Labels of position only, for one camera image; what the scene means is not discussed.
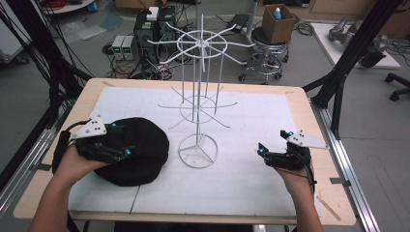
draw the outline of office chair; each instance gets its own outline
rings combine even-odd
[[[271,43],[263,33],[262,27],[253,29],[250,38],[261,51],[256,51],[248,58],[246,69],[239,76],[239,80],[244,81],[249,70],[265,75],[266,81],[262,83],[264,85],[268,85],[270,76],[280,79],[282,77],[282,68],[278,55],[286,52],[282,61],[287,62],[290,42]]]
[[[390,83],[392,81],[396,80],[400,84],[405,85],[407,88],[402,89],[402,90],[396,90],[390,95],[390,100],[392,101],[397,101],[399,99],[399,95],[403,94],[410,94],[410,80],[404,79],[401,76],[398,76],[394,73],[389,73],[385,79],[386,82]]]

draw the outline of rolling stool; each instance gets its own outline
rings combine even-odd
[[[247,68],[245,69],[245,72],[239,76],[239,80],[241,82],[245,80],[248,70],[265,75],[266,82],[262,83],[264,85],[268,84],[270,75],[273,75],[275,79],[280,79],[282,76],[282,69],[278,54],[287,52],[282,60],[283,62],[287,62],[290,42],[271,43],[263,33],[262,27],[256,27],[253,29],[250,37],[253,43],[262,51],[255,52],[248,58]]]

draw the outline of forearm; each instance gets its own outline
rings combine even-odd
[[[54,177],[51,179],[31,222],[30,232],[66,231],[70,190],[71,186],[62,185]]]
[[[299,232],[323,231],[319,216],[314,207],[314,201],[310,192],[291,193],[295,204],[297,227]]]

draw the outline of human hand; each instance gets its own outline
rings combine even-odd
[[[54,173],[54,178],[58,178],[61,184],[70,187],[89,172],[107,165],[108,163],[105,162],[87,160],[78,154],[75,146],[69,146],[61,159],[57,171]]]
[[[313,172],[313,166],[310,162],[310,169]],[[287,191],[293,194],[307,194],[310,193],[310,183],[308,180],[308,172],[305,168],[301,170],[288,170],[282,168],[275,168],[277,173],[283,179]]]

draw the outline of bottle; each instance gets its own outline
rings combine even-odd
[[[277,8],[272,15],[276,20],[281,20],[280,8]]]

